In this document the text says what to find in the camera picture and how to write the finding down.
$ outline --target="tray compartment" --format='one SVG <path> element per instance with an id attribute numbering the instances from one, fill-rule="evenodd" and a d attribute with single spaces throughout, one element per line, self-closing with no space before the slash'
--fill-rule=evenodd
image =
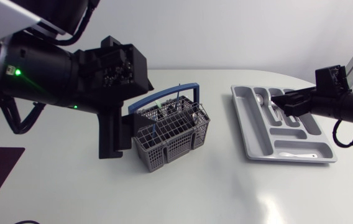
<path id="1" fill-rule="evenodd" d="M 318 158 L 332 158 L 332 150 L 324 142 L 302 142 L 302 141 L 275 141 L 275 153 L 288 152 L 291 154 L 312 154 L 318 155 Z"/>
<path id="2" fill-rule="evenodd" d="M 307 135 L 300 129 L 270 128 L 270 134 L 276 138 L 307 139 Z"/>
<path id="3" fill-rule="evenodd" d="M 270 92 L 270 96 L 281 96 L 283 95 L 283 92 L 279 89 L 276 88 L 270 88 L 269 89 Z M 285 123 L 287 124 L 287 126 L 293 127 L 293 128 L 297 128 L 300 126 L 300 122 L 299 121 L 295 121 L 295 119 L 292 116 L 286 116 L 284 114 L 284 111 L 282 111 L 282 109 L 278 108 L 278 110 L 280 110 L 282 117 L 285 121 Z"/>
<path id="4" fill-rule="evenodd" d="M 268 137 L 267 128 L 260 112 L 259 104 L 251 88 L 236 86 L 236 97 L 233 98 L 237 108 L 241 125 L 244 126 L 243 135 L 249 157 L 268 156 L 273 154 L 272 144 Z"/>
<path id="5" fill-rule="evenodd" d="M 265 117 L 267 118 L 269 125 L 281 126 L 282 122 L 278 120 L 275 112 L 272 109 L 272 103 L 270 101 L 270 96 L 268 91 L 265 88 L 258 87 L 258 88 L 254 88 L 254 92 L 255 94 L 261 95 L 262 98 L 264 99 L 263 105 L 260 105 L 259 103 L 258 105 L 261 107 L 261 110 L 264 113 Z"/>

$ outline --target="blue basket handle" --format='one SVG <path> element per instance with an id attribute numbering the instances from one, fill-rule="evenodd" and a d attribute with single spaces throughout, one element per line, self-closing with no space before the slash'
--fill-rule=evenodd
<path id="1" fill-rule="evenodd" d="M 132 114 L 135 113 L 135 111 L 137 111 L 139 108 L 154 102 L 155 100 L 158 100 L 164 96 L 170 95 L 172 93 L 176 93 L 179 91 L 183 91 L 183 90 L 190 90 L 193 89 L 193 101 L 196 103 L 199 103 L 199 98 L 200 98 L 200 86 L 197 83 L 188 83 L 188 84 L 184 84 L 184 85 L 178 85 L 163 91 L 160 91 L 158 93 L 155 93 L 153 95 L 150 95 L 146 98 L 143 98 L 141 100 L 139 100 L 138 102 L 131 104 L 128 107 L 128 113 Z"/>

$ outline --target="gray plastic basket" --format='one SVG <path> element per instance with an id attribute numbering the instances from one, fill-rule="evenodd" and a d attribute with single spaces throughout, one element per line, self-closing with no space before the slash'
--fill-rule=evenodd
<path id="1" fill-rule="evenodd" d="M 156 121 L 134 137 L 138 155 L 150 172 L 204 144 L 210 119 L 201 104 L 185 96 L 136 113 Z"/>

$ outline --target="white wall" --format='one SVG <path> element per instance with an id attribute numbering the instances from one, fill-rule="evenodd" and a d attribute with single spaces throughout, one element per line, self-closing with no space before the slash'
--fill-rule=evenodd
<path id="1" fill-rule="evenodd" d="M 353 56 L 353 0 L 101 0 L 81 40 L 133 43 L 149 68 L 238 68 L 314 81 Z"/>

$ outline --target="dishwasher cutlery basket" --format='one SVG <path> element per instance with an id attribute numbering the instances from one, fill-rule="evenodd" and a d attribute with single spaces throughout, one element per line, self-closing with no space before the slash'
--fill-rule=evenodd
<path id="1" fill-rule="evenodd" d="M 179 92 L 193 89 L 194 101 Z M 139 110 L 139 108 L 172 93 L 177 98 L 167 100 L 161 106 Z M 148 96 L 128 107 L 129 113 L 138 113 L 155 124 L 140 128 L 134 141 L 138 155 L 150 172 L 161 168 L 164 163 L 174 161 L 204 144 L 210 121 L 203 105 L 199 103 L 199 85 L 189 83 L 175 86 Z"/>

